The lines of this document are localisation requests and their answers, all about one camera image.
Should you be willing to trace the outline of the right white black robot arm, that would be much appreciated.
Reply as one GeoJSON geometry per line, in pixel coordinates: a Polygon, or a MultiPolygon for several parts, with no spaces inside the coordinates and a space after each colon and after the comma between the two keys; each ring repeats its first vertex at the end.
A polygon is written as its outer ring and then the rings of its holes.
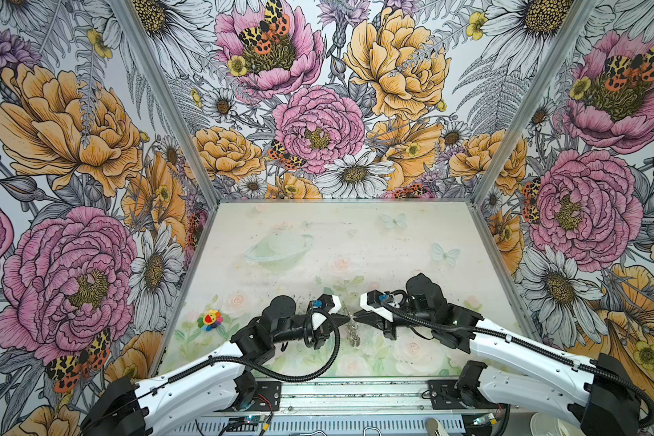
{"type": "Polygon", "coordinates": [[[362,294],[354,321],[394,341],[423,327],[438,343],[470,354],[452,390],[455,401],[519,406],[573,425],[586,435],[636,435],[654,424],[654,401],[617,359],[561,352],[450,303],[424,274],[403,290],[362,294]]]}

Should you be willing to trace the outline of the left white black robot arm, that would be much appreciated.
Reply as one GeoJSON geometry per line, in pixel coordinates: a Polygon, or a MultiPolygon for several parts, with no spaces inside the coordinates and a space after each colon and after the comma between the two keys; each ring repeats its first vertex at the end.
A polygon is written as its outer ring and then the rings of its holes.
{"type": "Polygon", "coordinates": [[[280,383],[315,380],[334,365],[341,348],[341,326],[350,319],[340,313],[336,295],[323,294],[296,312],[292,297],[272,299],[231,339],[192,363],[141,381],[123,377],[105,389],[81,423],[83,435],[165,435],[205,412],[242,411],[254,399],[254,376],[280,383]],[[301,341],[318,350],[329,340],[334,347],[327,362],[305,375],[280,374],[266,367],[276,348],[301,341]]]}

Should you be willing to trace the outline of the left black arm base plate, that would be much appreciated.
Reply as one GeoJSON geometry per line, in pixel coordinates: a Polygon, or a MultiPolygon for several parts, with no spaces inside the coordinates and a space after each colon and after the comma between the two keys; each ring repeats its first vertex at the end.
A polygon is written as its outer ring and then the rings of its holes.
{"type": "Polygon", "coordinates": [[[280,407],[282,388],[279,381],[238,383],[233,408],[238,412],[276,412],[280,407]]]}

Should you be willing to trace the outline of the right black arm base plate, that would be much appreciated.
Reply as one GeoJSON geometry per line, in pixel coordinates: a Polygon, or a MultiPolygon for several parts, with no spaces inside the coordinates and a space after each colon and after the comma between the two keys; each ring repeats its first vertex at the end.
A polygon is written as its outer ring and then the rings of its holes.
{"type": "Polygon", "coordinates": [[[457,379],[433,379],[426,382],[421,399],[429,401],[434,410],[499,410],[499,403],[491,403],[478,388],[459,387],[457,379]]]}

